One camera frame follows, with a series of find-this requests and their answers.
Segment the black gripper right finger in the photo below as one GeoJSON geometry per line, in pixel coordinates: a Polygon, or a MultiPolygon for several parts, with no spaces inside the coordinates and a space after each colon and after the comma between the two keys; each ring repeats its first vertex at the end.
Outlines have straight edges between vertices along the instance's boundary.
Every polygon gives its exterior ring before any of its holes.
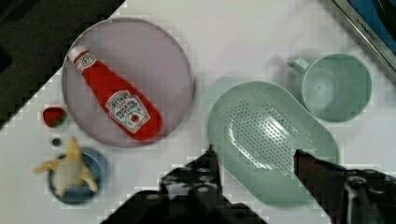
{"type": "Polygon", "coordinates": [[[396,185],[373,169],[347,169],[298,149],[294,173],[332,224],[396,224],[396,185]]]}

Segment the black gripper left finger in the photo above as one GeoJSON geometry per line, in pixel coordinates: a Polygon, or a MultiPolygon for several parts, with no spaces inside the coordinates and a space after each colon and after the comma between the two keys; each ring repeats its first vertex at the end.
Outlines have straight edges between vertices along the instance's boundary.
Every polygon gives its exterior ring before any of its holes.
{"type": "Polygon", "coordinates": [[[160,192],[167,194],[171,201],[202,187],[222,193],[218,155],[213,145],[197,159],[175,168],[160,179],[160,192]]]}

